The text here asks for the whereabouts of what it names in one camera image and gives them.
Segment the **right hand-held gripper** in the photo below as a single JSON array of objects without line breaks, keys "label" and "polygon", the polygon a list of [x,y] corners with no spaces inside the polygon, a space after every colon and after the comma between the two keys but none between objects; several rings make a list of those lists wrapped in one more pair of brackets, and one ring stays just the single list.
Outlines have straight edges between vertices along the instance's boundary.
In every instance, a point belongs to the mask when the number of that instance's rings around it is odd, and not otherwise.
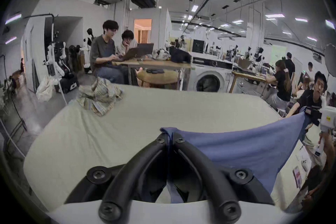
[{"label": "right hand-held gripper", "polygon": [[[307,106],[304,112],[311,120],[317,120],[316,125],[320,127],[321,133],[327,133],[329,130],[335,129],[336,108],[327,105],[326,96],[321,96],[321,107]],[[320,142],[313,150],[314,155],[320,157],[324,151],[324,146],[325,139],[320,138]]]}]

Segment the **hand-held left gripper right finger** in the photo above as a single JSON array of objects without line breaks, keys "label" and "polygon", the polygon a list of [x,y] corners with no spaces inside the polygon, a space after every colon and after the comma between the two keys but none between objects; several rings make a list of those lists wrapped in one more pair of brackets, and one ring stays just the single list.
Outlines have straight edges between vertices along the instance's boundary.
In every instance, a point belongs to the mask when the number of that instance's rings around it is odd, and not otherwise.
[{"label": "hand-held left gripper right finger", "polygon": [[209,201],[217,223],[236,223],[239,201],[258,205],[274,202],[249,169],[214,164],[181,134],[171,135],[171,203]]}]

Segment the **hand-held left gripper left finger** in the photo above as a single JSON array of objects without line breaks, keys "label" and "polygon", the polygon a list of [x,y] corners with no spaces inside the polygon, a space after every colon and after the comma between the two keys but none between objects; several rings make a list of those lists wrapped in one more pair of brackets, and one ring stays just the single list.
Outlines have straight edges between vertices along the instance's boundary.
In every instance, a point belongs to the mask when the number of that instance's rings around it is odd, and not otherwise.
[{"label": "hand-held left gripper left finger", "polygon": [[101,200],[99,218],[105,223],[124,223],[131,201],[155,202],[167,178],[168,137],[160,134],[126,164],[90,168],[65,204]]}]

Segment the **person's right hand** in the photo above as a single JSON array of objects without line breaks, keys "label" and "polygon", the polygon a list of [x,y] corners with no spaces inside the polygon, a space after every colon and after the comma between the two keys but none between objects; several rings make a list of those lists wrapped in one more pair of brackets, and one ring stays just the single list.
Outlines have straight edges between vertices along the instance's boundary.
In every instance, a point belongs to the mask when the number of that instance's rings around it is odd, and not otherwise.
[{"label": "person's right hand", "polygon": [[332,136],[329,131],[320,133],[320,139],[318,143],[321,145],[322,141],[324,141],[323,151],[326,154],[327,164],[328,164],[329,170],[331,170],[335,162],[336,151],[335,151],[335,147],[332,142]]}]

